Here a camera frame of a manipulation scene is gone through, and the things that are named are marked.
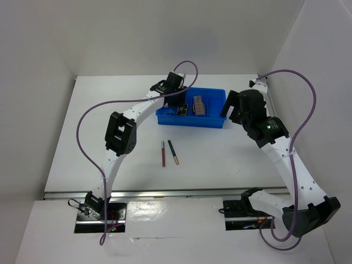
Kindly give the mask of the red lip gloss tube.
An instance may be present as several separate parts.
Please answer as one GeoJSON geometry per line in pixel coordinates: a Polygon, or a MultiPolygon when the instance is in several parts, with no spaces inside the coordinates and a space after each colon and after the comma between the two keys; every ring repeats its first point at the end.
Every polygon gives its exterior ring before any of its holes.
{"type": "Polygon", "coordinates": [[[166,167],[165,143],[161,141],[162,167],[166,167]]]}

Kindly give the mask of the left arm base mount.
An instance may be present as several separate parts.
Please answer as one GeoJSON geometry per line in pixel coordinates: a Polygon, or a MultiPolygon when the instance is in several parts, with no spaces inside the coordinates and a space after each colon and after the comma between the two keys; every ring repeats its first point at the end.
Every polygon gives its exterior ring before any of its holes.
{"type": "MultiPolygon", "coordinates": [[[[82,201],[69,199],[68,206],[76,209],[75,234],[103,233],[105,229],[104,212],[96,213],[82,201]]],[[[127,203],[112,202],[107,207],[107,229],[109,233],[124,233],[126,227],[127,203]]]]}

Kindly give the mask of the blue plastic organizer bin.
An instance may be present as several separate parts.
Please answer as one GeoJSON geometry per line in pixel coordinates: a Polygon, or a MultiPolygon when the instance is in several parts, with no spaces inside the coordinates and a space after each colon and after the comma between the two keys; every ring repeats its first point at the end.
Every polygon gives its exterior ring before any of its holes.
{"type": "Polygon", "coordinates": [[[224,89],[209,89],[191,87],[185,95],[185,103],[188,104],[187,115],[177,115],[177,107],[162,107],[156,111],[159,125],[174,125],[186,127],[222,128],[225,117],[220,113],[226,101],[224,89]],[[196,116],[193,112],[193,97],[201,96],[206,107],[205,116],[196,116]]]}

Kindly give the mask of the clear eyeshadow palette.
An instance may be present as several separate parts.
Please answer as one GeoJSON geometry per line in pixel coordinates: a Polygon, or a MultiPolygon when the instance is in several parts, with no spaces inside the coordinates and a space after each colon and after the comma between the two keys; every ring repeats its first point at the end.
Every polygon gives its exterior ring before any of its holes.
{"type": "Polygon", "coordinates": [[[206,107],[203,102],[201,96],[194,96],[193,97],[193,105],[192,105],[193,112],[196,116],[205,116],[206,115],[206,107]]]}

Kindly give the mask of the black gold lipstick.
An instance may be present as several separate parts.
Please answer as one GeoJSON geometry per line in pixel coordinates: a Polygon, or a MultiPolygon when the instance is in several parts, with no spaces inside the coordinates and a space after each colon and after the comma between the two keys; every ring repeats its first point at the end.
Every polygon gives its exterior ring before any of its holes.
{"type": "Polygon", "coordinates": [[[187,115],[187,111],[188,111],[188,104],[185,103],[182,107],[184,107],[184,112],[183,112],[183,116],[187,115]]]}

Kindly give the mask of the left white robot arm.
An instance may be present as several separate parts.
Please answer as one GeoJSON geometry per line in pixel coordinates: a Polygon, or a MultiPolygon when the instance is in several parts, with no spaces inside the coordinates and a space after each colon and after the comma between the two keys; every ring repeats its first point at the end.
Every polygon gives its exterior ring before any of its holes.
{"type": "Polygon", "coordinates": [[[97,184],[85,196],[85,205],[95,219],[103,219],[108,215],[107,204],[112,185],[121,163],[136,146],[139,125],[164,105],[171,105],[184,98],[184,82],[184,73],[172,71],[165,80],[154,84],[141,102],[122,113],[113,112],[110,115],[104,136],[106,151],[102,166],[98,169],[102,183],[97,184]]]}

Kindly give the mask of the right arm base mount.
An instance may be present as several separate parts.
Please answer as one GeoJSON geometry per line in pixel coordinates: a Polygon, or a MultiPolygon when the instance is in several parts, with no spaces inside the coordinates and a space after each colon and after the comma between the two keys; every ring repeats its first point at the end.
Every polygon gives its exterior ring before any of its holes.
{"type": "Polygon", "coordinates": [[[263,229],[270,229],[272,216],[249,208],[241,200],[223,200],[218,212],[224,216],[226,231],[255,230],[262,224],[263,229]]]}

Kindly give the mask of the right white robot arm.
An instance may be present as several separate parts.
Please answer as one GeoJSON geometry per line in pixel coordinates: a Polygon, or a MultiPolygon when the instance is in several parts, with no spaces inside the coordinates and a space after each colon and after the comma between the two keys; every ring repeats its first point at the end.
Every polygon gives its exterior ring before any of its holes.
{"type": "Polygon", "coordinates": [[[221,117],[231,111],[229,119],[241,125],[249,138],[275,165],[290,195],[283,200],[262,188],[251,188],[241,194],[240,209],[247,216],[256,211],[279,218],[289,234],[299,238],[326,224],[340,209],[336,197],[329,197],[313,179],[296,150],[283,122],[267,115],[266,101],[258,90],[231,90],[221,117]]]}

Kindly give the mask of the dark green gold pencil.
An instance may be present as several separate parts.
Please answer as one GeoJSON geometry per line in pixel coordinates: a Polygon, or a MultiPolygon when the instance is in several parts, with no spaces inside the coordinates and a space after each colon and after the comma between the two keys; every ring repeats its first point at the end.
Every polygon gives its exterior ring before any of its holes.
{"type": "Polygon", "coordinates": [[[177,154],[176,154],[174,147],[173,147],[173,144],[170,140],[168,140],[168,145],[170,147],[170,150],[171,150],[171,153],[173,155],[173,158],[174,158],[176,165],[179,165],[179,160],[178,160],[177,154]]]}

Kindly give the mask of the front aluminium rail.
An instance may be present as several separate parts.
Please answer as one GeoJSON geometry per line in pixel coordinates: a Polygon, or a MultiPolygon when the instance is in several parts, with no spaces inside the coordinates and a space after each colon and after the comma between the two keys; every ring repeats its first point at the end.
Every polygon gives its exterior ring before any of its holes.
{"type": "MultiPolygon", "coordinates": [[[[147,190],[147,191],[113,191],[111,197],[113,199],[162,199],[176,197],[226,197],[240,196],[241,193],[250,188],[231,188],[231,189],[184,189],[184,190],[147,190]]],[[[66,200],[85,198],[87,192],[46,192],[43,196],[44,200],[66,200]]]]}

